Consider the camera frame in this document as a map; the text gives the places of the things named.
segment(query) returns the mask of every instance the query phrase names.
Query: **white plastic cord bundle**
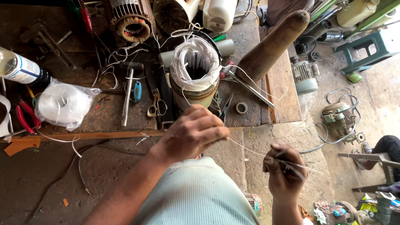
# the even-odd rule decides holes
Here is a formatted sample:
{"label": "white plastic cord bundle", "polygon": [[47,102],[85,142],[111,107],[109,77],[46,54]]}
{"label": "white plastic cord bundle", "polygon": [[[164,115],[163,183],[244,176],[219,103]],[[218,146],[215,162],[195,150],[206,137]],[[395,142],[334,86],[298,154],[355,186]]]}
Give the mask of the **white plastic cord bundle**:
{"label": "white plastic cord bundle", "polygon": [[[200,67],[208,73],[200,79],[192,80],[186,66]],[[214,47],[203,38],[194,36],[175,49],[170,76],[182,90],[202,91],[217,83],[221,68]]]}
{"label": "white plastic cord bundle", "polygon": [[54,84],[47,87],[36,105],[38,113],[46,121],[64,126],[79,123],[91,106],[89,96],[70,84]]}

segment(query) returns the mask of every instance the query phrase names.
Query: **white fan motor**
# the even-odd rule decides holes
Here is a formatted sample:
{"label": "white fan motor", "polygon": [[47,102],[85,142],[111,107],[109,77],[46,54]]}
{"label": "white fan motor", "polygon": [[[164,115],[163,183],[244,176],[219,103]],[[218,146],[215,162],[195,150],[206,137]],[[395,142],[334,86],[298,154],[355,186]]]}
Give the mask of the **white fan motor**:
{"label": "white fan motor", "polygon": [[230,29],[235,16],[236,1],[206,0],[203,8],[203,26],[216,33],[225,33]]}

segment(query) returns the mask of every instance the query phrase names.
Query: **concrete floor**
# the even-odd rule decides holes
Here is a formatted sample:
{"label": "concrete floor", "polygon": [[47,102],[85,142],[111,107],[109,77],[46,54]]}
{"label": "concrete floor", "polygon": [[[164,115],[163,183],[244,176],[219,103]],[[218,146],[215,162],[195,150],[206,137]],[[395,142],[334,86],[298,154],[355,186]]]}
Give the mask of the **concrete floor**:
{"label": "concrete floor", "polygon": [[[335,62],[330,56],[333,54],[332,47],[342,43],[318,44],[316,50],[321,57],[331,58]],[[288,143],[299,151],[318,146],[320,140],[317,132],[322,136],[325,133],[316,129],[314,123],[320,122],[321,111],[327,105],[324,101],[326,94],[342,87],[351,88],[352,93],[361,101],[358,109],[362,121],[357,131],[364,132],[371,146],[383,135],[400,136],[400,128],[397,126],[400,122],[400,65],[397,63],[400,55],[365,71],[364,78],[357,84],[349,84],[339,72],[346,65],[343,54],[336,53],[334,56],[338,59],[335,64],[327,59],[318,62],[321,73],[318,78],[319,90],[299,97],[303,121],[232,129],[231,138],[258,153],[267,152],[269,145],[276,142]],[[363,52],[354,52],[355,59],[359,60],[363,56]],[[336,101],[342,94],[332,95],[331,101]],[[147,140],[136,146],[139,140],[117,140],[107,145],[144,153],[153,145]],[[81,148],[100,141],[77,141],[75,146]],[[321,149],[302,155],[310,170],[310,178],[302,190],[299,204],[311,213],[312,203],[324,198],[357,205],[362,194],[350,190],[358,186],[357,178],[362,186],[384,182],[381,166],[376,165],[372,171],[360,171],[353,161],[337,156],[337,153],[349,153],[355,147],[360,148],[361,145],[356,142],[354,145],[324,145]],[[82,174],[91,195],[84,190],[76,163],[46,193],[52,181],[66,172],[74,155],[68,143],[43,143],[37,153],[33,149],[26,149],[12,157],[4,152],[0,154],[0,223],[24,224],[30,221],[30,224],[79,224],[98,203],[105,190],[140,159],[140,156],[94,147],[81,162]],[[262,157],[233,142],[214,145],[206,152],[206,156],[212,157],[242,190],[261,197],[263,212],[259,220],[262,224],[271,224],[272,196],[268,189],[268,174],[262,172]],[[64,198],[68,200],[69,207],[64,206]]]}

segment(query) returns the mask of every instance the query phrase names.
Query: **gray cable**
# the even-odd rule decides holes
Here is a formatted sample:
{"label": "gray cable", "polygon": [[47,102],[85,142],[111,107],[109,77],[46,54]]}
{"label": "gray cable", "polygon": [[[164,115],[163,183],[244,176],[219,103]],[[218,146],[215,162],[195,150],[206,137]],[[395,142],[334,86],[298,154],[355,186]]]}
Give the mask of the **gray cable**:
{"label": "gray cable", "polygon": [[323,138],[323,137],[321,137],[320,134],[318,134],[318,138],[321,139],[321,140],[323,141],[323,143],[320,144],[319,146],[313,148],[313,149],[309,149],[309,150],[306,150],[306,151],[300,151],[299,153],[308,153],[308,152],[314,151],[314,150],[319,149],[320,147],[322,147],[325,143],[328,143],[328,144],[336,144],[336,143],[338,143],[338,142],[340,142],[340,141],[342,141],[342,140],[348,138],[348,137],[355,131],[356,125],[361,121],[361,114],[360,114],[360,112],[358,111],[358,109],[357,109],[357,107],[356,107],[356,106],[360,103],[360,101],[358,101],[357,98],[356,98],[354,95],[352,95],[352,92],[351,92],[350,88],[340,88],[340,89],[338,89],[338,90],[334,90],[334,91],[330,92],[329,94],[326,95],[326,101],[327,101],[329,104],[331,104],[330,101],[328,100],[328,97],[329,97],[331,94],[334,94],[334,93],[336,93],[336,92],[338,92],[338,91],[346,90],[346,89],[348,89],[348,90],[350,91],[350,94],[344,94],[344,95],[342,95],[342,96],[339,98],[339,102],[340,102],[340,100],[341,100],[343,97],[350,96],[351,102],[352,102],[352,104],[353,104],[353,106],[350,108],[350,110],[353,110],[353,113],[354,113],[354,112],[357,112],[357,114],[358,114],[358,116],[359,116],[359,118],[360,118],[360,119],[354,124],[353,129],[352,129],[346,136],[342,137],[341,139],[339,139],[339,140],[337,140],[337,141],[335,141],[335,142],[328,142],[328,134],[329,134],[328,128],[326,127],[326,125],[325,125],[324,123],[316,123],[315,126],[318,125],[318,124],[321,124],[321,125],[323,125],[323,126],[325,127],[325,130],[326,130],[326,137]]}

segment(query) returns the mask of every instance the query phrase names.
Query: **tape roll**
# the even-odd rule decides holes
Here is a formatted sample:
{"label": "tape roll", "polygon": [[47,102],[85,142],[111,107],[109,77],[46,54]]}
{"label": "tape roll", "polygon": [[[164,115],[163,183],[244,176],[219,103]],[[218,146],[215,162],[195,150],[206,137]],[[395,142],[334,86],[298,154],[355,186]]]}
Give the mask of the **tape roll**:
{"label": "tape roll", "polygon": [[240,114],[245,114],[247,112],[247,105],[244,102],[239,102],[236,104],[236,111]]}

